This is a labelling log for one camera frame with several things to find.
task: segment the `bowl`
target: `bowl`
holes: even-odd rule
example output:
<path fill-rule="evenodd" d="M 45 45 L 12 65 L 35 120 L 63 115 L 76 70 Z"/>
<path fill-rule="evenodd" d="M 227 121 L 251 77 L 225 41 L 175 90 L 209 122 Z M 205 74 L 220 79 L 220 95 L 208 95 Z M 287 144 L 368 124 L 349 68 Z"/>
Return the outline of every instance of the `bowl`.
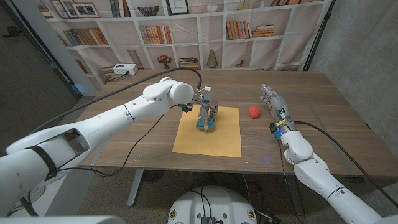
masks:
<path fill-rule="evenodd" d="M 139 10 L 144 16 L 156 16 L 157 11 L 159 11 L 159 6 L 138 7 L 138 10 Z"/>

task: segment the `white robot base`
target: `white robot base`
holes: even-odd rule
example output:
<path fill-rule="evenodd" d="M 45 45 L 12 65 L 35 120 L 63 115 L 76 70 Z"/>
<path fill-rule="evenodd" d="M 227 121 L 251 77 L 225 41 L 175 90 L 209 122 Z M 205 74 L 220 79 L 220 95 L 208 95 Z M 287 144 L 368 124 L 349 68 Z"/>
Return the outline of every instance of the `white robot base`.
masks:
<path fill-rule="evenodd" d="M 252 205 L 240 194 L 233 190 L 219 186 L 197 187 L 183 194 L 174 202 L 170 209 L 168 224 L 201 224 L 223 223 L 223 224 L 256 224 L 256 214 Z"/>

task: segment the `flower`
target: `flower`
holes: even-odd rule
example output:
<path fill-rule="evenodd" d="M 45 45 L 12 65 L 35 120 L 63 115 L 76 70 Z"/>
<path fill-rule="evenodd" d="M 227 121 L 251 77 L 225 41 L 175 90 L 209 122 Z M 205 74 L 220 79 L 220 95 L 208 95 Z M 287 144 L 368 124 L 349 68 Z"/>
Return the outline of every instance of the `flower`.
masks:
<path fill-rule="evenodd" d="M 159 56 L 159 57 L 157 58 L 157 61 L 158 61 L 159 63 L 170 63 L 170 62 L 172 61 L 172 59 L 169 58 L 169 57 L 166 56 L 166 55 L 162 55 L 162 56 Z"/>

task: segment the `printed bookshelf backdrop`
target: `printed bookshelf backdrop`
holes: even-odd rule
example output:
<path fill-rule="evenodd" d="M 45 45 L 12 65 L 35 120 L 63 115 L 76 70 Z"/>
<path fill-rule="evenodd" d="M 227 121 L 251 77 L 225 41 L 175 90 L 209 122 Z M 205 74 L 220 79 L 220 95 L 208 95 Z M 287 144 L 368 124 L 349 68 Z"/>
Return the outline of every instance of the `printed bookshelf backdrop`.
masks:
<path fill-rule="evenodd" d="M 100 90 L 117 63 L 300 70 L 331 0 L 34 0 Z"/>

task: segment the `red ball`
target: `red ball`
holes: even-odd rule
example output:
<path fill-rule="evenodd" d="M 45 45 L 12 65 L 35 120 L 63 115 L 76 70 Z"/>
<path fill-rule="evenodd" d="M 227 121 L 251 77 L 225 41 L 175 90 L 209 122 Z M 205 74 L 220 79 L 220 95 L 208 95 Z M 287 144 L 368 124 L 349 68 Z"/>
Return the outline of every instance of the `red ball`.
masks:
<path fill-rule="evenodd" d="M 251 118 L 258 118 L 260 116 L 260 114 L 261 114 L 261 110 L 257 106 L 252 105 L 249 108 L 249 116 Z"/>

